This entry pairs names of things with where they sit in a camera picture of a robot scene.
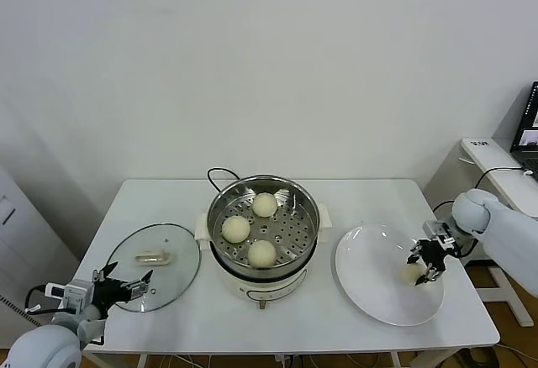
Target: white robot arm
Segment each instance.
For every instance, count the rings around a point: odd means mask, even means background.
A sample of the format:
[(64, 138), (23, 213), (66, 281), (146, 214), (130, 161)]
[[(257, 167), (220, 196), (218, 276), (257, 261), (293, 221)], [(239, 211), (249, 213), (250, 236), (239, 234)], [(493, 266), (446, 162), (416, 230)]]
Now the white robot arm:
[(446, 221), (425, 223), (431, 239), (420, 240), (408, 263), (422, 258), (428, 267), (417, 284), (434, 281), (444, 271), (446, 255), (459, 257), (455, 231), (472, 235), (484, 251), (525, 290), (538, 297), (538, 221), (504, 206), (493, 194), (471, 189), (460, 194)]
[[(50, 324), (17, 339), (0, 368), (78, 368), (88, 343), (104, 344), (108, 310), (116, 302), (128, 302), (147, 293), (151, 274), (131, 282), (108, 277), (117, 263), (93, 272), (92, 281), (73, 280), (66, 286), (49, 284), (45, 295), (62, 300), (62, 311)], [(26, 313), (39, 313), (39, 305)], [(93, 342), (101, 337), (101, 343)]]

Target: power cord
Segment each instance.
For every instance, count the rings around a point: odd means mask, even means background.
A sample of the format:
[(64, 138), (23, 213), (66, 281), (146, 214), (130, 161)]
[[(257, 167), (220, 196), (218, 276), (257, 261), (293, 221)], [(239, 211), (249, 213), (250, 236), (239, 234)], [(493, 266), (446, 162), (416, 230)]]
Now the power cord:
[(523, 351), (518, 350), (518, 349), (516, 349), (516, 348), (514, 348), (514, 347), (510, 347), (509, 345), (503, 343), (502, 341), (499, 341), (498, 344), (495, 345), (495, 347), (501, 347), (501, 348), (503, 348), (503, 349), (510, 350), (510, 351), (512, 351), (512, 352), (514, 352), (514, 353), (523, 355), (525, 358), (528, 358), (529, 360), (533, 360), (533, 361), (537, 361), (537, 362), (538, 362), (538, 358), (536, 358), (536, 357), (531, 357), (530, 355), (525, 354)]
[(220, 190), (220, 187), (218, 187), (215, 182), (213, 181), (213, 179), (211, 178), (211, 172), (214, 172), (214, 171), (223, 171), (223, 172), (226, 172), (226, 173), (229, 173), (230, 175), (232, 175), (235, 179), (239, 180), (240, 177), (239, 175), (237, 175), (234, 171), (228, 169), (228, 168), (211, 168), (208, 170), (208, 181), (209, 183), (211, 183), (211, 185), (215, 188), (215, 190), (217, 192), (221, 192)]
[(357, 362), (357, 361), (353, 360), (349, 354), (346, 354), (345, 356), (346, 356), (347, 358), (349, 358), (350, 361), (351, 361), (353, 364), (359, 366), (360, 368), (376, 368), (376, 367), (377, 367), (377, 364), (379, 364), (379, 360), (381, 359), (381, 354), (378, 354), (377, 357), (376, 357), (376, 360), (375, 360), (374, 363), (373, 363), (373, 365), (371, 365), (371, 366), (366, 366), (366, 365), (361, 364), (360, 362)]
[(478, 189), (478, 186), (480, 186), (480, 183), (482, 182), (483, 178), (486, 177), (486, 175), (489, 173), (489, 172), (493, 172), (493, 171), (527, 171), (525, 168), (514, 168), (514, 167), (498, 167), (498, 168), (491, 168), (491, 169), (488, 169), (487, 171), (485, 171), (482, 176), (480, 176), (480, 179), (478, 179), (477, 181), (477, 184), (474, 185), (474, 188), (475, 189)]
[(499, 368), (497, 355), (493, 347), (479, 347), (473, 350), (479, 350), (483, 353), (485, 361), (475, 360), (470, 349), (461, 349), (456, 353), (458, 362), (468, 368)]
[(190, 355), (187, 356), (187, 357), (188, 357), (188, 360), (187, 360), (186, 358), (181, 357), (180, 355), (175, 355), (175, 354), (174, 354), (173, 356), (176, 357), (176, 358), (178, 358), (178, 359), (180, 359), (180, 360), (183, 361), (183, 362), (186, 362), (187, 364), (190, 364), (190, 366), (191, 366), (192, 368), (194, 368), (194, 367), (196, 367), (196, 368), (203, 368), (203, 366), (201, 366), (200, 364), (197, 364), (196, 362), (194, 362), (194, 361), (193, 361), (193, 358), (192, 358)]
[(57, 309), (40, 309), (39, 305), (36, 305), (32, 308), (29, 307), (30, 304), (30, 297), (32, 297), (32, 293), (34, 291), (39, 291), (43, 294), (45, 294), (45, 285), (35, 286), (30, 288), (28, 293), (26, 294), (26, 298), (24, 299), (24, 312), (30, 316), (36, 316), (36, 315), (45, 315), (46, 313), (57, 313), (57, 312), (66, 312), (66, 313), (72, 313), (75, 314), (76, 311), (70, 308), (57, 308)]
[(439, 204), (437, 204), (435, 207), (434, 207), (434, 211), (433, 212), (436, 212), (440, 207), (444, 206), (445, 204), (452, 204), (454, 202), (454, 200), (447, 200), (445, 202), (440, 202)]

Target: white plate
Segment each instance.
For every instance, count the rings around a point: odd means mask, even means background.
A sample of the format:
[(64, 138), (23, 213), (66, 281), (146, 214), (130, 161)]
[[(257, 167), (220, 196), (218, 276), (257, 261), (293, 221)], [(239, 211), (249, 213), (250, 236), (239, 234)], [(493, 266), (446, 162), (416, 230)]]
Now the white plate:
[(336, 249), (336, 272), (344, 291), (364, 312), (395, 326), (416, 326), (439, 311), (442, 280), (419, 286), (403, 279), (414, 241), (386, 225), (371, 224), (345, 234)]

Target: cable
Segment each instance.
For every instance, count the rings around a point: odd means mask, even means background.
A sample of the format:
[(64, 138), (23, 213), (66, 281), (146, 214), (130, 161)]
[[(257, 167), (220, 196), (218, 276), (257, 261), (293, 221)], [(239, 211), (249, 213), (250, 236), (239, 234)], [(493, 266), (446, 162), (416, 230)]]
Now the cable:
[(452, 202), (454, 202), (454, 200), (447, 200), (447, 201), (445, 201), (445, 202), (440, 202), (439, 204), (437, 204), (437, 205), (435, 206), (433, 212), (436, 212), (437, 209), (439, 209), (439, 207), (444, 206), (445, 204), (450, 204), (450, 203), (452, 203)]
[(46, 313), (56, 313), (56, 312), (67, 312), (67, 313), (72, 313), (72, 314), (75, 314), (76, 311), (74, 311), (73, 309), (69, 309), (69, 308), (59, 308), (59, 309), (37, 309), (35, 311), (32, 311), (30, 308), (30, 298), (32, 297), (32, 293), (34, 293), (34, 291), (39, 291), (39, 292), (42, 292), (45, 294), (45, 289), (46, 289), (46, 286), (44, 285), (40, 285), (40, 286), (35, 286), (35, 287), (32, 287), (29, 289), (29, 291), (27, 292), (26, 294), (26, 298), (24, 299), (24, 312), (29, 315), (29, 316), (36, 316), (36, 315), (45, 315)]
[(318, 365), (314, 362), (314, 358), (312, 358), (312, 355), (309, 355), (310, 357), (310, 361), (312, 361), (312, 365), (314, 366), (314, 368), (319, 368)]
[(76, 311), (70, 308), (39, 309), (37, 311), (27, 311), (26, 313), (30, 316), (35, 316), (35, 315), (45, 315), (46, 313), (57, 313), (57, 312), (66, 312), (66, 313), (70, 313), (71, 315), (76, 314)]
[(30, 297), (32, 297), (32, 293), (34, 291), (39, 291), (39, 292), (42, 292), (42, 293), (45, 294), (45, 289), (46, 289), (46, 286), (44, 286), (44, 285), (35, 286), (35, 287), (30, 288), (29, 291), (26, 293), (26, 298), (24, 299), (24, 309), (29, 309), (30, 308)]
[(470, 349), (461, 349), (456, 353), (458, 362), (461, 365), (469, 368), (499, 368), (500, 364), (498, 362), (497, 355), (493, 347), (477, 347), (474, 350), (479, 350), (483, 353), (484, 362), (475, 360), (471, 354)]
[(512, 349), (509, 349), (509, 352), (512, 353), (512, 355), (517, 358), (521, 365), (524, 367), (524, 368), (529, 368), (529, 366), (523, 361), (523, 359), (520, 357), (520, 355), (518, 353), (516, 353), (515, 351), (513, 351)]
[(162, 356), (162, 360), (161, 360), (161, 363), (159, 364), (159, 368), (162, 368), (162, 364), (165, 362), (166, 357), (167, 355)]
[(187, 356), (190, 360), (187, 360), (186, 358), (183, 358), (180, 355), (175, 355), (174, 354), (173, 356), (176, 357), (176, 358), (179, 358), (183, 362), (186, 362), (186, 363), (190, 364), (192, 368), (194, 368), (195, 366), (196, 366), (196, 368), (203, 368), (203, 366), (201, 366), (200, 364), (197, 364), (196, 362), (194, 362), (193, 358), (191, 358), (190, 355)]
[(493, 171), (525, 171), (525, 168), (510, 168), (510, 167), (499, 167), (499, 168), (491, 168), (491, 169), (488, 169), (487, 171), (485, 171), (482, 176), (480, 176), (480, 179), (478, 179), (477, 181), (477, 184), (474, 185), (474, 188), (477, 189), (478, 186), (480, 185), (480, 182), (482, 181), (482, 179), (484, 177), (486, 177), (486, 175), (489, 173), (489, 172), (493, 172)]
[(376, 360), (373, 363), (373, 365), (366, 366), (366, 365), (361, 364), (360, 362), (357, 362), (357, 361), (353, 360), (349, 354), (346, 354), (345, 356), (347, 358), (349, 358), (353, 364), (355, 364), (355, 365), (357, 365), (357, 366), (359, 366), (361, 368), (376, 368), (377, 364), (379, 364), (379, 360), (381, 359), (381, 355), (378, 354), (377, 357), (376, 357)]
[(235, 172), (231, 171), (230, 169), (227, 169), (227, 168), (211, 168), (208, 170), (208, 181), (209, 183), (211, 183), (211, 185), (215, 188), (215, 190), (217, 192), (220, 192), (220, 188), (215, 185), (215, 182), (213, 181), (213, 179), (211, 178), (211, 172), (213, 171), (224, 171), (224, 172), (228, 172), (230, 175), (232, 175), (235, 179), (239, 180), (240, 177), (239, 175), (237, 175)]
[(464, 258), (464, 257), (468, 257), (468, 256), (472, 253), (472, 251), (474, 250), (474, 248), (477, 247), (477, 244), (478, 244), (478, 239), (473, 239), (473, 240), (472, 240), (472, 245), (471, 245), (471, 247), (469, 248), (469, 250), (468, 250), (467, 252), (465, 252), (464, 255), (462, 255), (462, 254), (460, 253), (460, 255), (457, 257), (457, 259), (462, 259), (462, 258)]
[(506, 345), (505, 343), (498, 343), (496, 344), (497, 347), (502, 347), (503, 349), (512, 350), (513, 352), (516, 352), (518, 354), (523, 355), (524, 357), (528, 358), (529, 360), (538, 361), (538, 358), (531, 357), (530, 355), (525, 354), (523, 351), (520, 351), (518, 349), (515, 349), (514, 347), (510, 347), (509, 345)]

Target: table leg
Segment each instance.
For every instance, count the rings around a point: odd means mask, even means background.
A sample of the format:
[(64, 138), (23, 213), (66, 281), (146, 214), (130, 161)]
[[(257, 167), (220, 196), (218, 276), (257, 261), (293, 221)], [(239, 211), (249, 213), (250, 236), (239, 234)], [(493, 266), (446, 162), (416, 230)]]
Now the table leg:
[(138, 365), (136, 368), (145, 368), (145, 362), (148, 360), (147, 354), (140, 354), (140, 358), (138, 359)]
[(402, 364), (400, 363), (400, 357), (398, 357), (397, 351), (391, 351), (390, 352), (390, 358), (393, 360), (393, 367), (394, 368), (402, 368)]
[(459, 349), (422, 351), (411, 361), (411, 368), (434, 368)]
[(532, 317), (525, 309), (517, 292), (506, 278), (504, 272), (498, 267), (490, 267), (489, 272), (498, 288), (477, 288), (478, 295), (482, 302), (507, 302), (515, 318), (518, 319), (520, 326), (529, 328), (534, 326)]

